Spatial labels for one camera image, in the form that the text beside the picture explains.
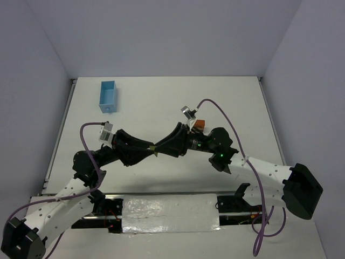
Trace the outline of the orange arch wood block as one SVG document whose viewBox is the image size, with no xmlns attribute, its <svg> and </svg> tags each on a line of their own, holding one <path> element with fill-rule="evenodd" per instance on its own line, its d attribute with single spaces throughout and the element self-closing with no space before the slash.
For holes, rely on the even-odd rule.
<svg viewBox="0 0 345 259">
<path fill-rule="evenodd" d="M 205 121 L 196 120 L 196 122 L 194 123 L 194 127 L 203 132 L 205 129 Z"/>
</svg>

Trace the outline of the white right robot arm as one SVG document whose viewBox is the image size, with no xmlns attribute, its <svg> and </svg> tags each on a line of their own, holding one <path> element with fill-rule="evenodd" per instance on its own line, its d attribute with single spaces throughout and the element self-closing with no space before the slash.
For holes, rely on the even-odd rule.
<svg viewBox="0 0 345 259">
<path fill-rule="evenodd" d="M 323 188 L 305 165 L 281 166 L 243 157 L 232 143 L 223 127 L 205 135 L 179 122 L 173 132 L 156 143 L 154 151 L 176 158 L 188 150 L 210 153 L 209 163 L 215 170 L 230 175 L 240 196 L 249 205 L 264 203 L 286 208 L 304 220 L 312 218 Z"/>
</svg>

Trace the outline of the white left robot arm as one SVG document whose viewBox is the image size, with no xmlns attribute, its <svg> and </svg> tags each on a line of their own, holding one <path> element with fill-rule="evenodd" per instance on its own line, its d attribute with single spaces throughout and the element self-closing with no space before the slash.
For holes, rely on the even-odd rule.
<svg viewBox="0 0 345 259">
<path fill-rule="evenodd" d="M 23 219 L 11 215 L 3 230 L 1 251 L 9 258 L 43 258 L 52 241 L 82 217 L 104 212 L 106 197 L 99 190 L 105 171 L 102 166 L 120 160 L 132 166 L 154 151 L 152 142 L 140 140 L 123 130 L 104 133 L 96 151 L 85 148 L 73 158 L 75 174 L 53 198 L 38 201 L 40 208 Z"/>
</svg>

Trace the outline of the blue wooden drawer box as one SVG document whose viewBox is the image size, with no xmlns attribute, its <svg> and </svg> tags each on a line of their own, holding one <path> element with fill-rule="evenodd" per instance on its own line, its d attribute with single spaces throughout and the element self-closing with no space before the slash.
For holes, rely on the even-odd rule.
<svg viewBox="0 0 345 259">
<path fill-rule="evenodd" d="M 102 81 L 99 108 L 102 113 L 114 113 L 117 110 L 117 87 L 115 81 Z"/>
</svg>

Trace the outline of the green triangular wood block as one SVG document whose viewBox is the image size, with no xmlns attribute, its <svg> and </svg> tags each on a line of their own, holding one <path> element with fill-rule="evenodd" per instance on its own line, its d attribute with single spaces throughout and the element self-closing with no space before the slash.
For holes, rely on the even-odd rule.
<svg viewBox="0 0 345 259">
<path fill-rule="evenodd" d="M 150 148 L 150 150 L 152 150 L 154 152 L 154 155 L 157 157 L 158 152 L 155 151 L 156 146 L 150 146 L 149 148 Z"/>
</svg>

